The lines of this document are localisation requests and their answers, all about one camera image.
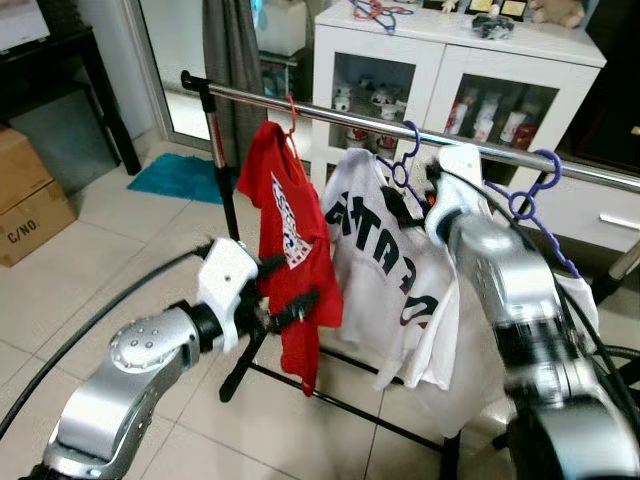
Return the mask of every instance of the curtain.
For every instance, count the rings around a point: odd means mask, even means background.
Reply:
[[[250,0],[202,0],[202,21],[207,78],[264,95]],[[267,111],[220,97],[216,107],[225,158],[239,170]]]

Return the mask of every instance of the wall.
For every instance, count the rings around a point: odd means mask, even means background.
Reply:
[[[140,0],[160,78],[179,87],[180,72],[204,77],[202,0]]]
[[[122,120],[132,138],[156,125],[151,101],[120,0],[78,0],[82,19],[93,26]]]

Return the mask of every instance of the white t-shirt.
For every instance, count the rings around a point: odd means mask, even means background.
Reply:
[[[408,386],[422,379],[447,389],[458,333],[455,269],[421,227],[398,227],[381,168],[367,150],[348,150],[322,199],[344,297],[339,335],[383,358],[376,388],[404,364]]]

